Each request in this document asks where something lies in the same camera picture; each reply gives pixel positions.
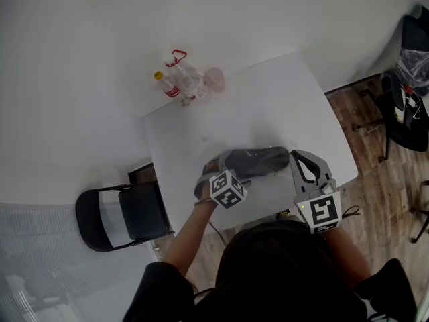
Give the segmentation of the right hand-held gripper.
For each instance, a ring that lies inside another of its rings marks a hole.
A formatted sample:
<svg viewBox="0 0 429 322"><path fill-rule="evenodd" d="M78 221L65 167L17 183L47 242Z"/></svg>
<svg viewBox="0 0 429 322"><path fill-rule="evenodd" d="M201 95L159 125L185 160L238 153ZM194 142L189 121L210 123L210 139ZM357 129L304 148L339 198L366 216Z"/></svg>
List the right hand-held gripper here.
<svg viewBox="0 0 429 322"><path fill-rule="evenodd" d="M311 234L337 228L342 221L341 194L328 164L319 156L303 151L290 152L290 167L297 195L294 203ZM314 178L306 178L304 168ZM303 192L303 186L315 186Z"/></svg>

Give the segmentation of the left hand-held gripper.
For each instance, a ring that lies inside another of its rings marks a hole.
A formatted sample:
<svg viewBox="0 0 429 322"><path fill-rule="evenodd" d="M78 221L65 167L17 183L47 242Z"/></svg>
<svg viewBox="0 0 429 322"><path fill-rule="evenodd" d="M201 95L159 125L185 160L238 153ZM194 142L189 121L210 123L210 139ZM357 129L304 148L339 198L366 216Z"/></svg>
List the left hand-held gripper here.
<svg viewBox="0 0 429 322"><path fill-rule="evenodd" d="M235 158L235 150L226 150L204 165L202 175L196 182L196 187L208 181L210 183L211 199L218 205L229 209L244 201L252 178L243 174Z"/></svg>

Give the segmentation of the person's left hand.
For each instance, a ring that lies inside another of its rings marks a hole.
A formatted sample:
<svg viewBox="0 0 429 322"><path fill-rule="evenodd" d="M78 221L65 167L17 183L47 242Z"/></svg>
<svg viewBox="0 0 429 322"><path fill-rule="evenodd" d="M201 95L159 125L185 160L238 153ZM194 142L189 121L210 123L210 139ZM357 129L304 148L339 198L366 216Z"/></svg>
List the person's left hand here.
<svg viewBox="0 0 429 322"><path fill-rule="evenodd" d="M196 205L205 203L211 200L210 196L210 183L208 181L201 182L194 192L196 194L196 198L198 199Z"/></svg>

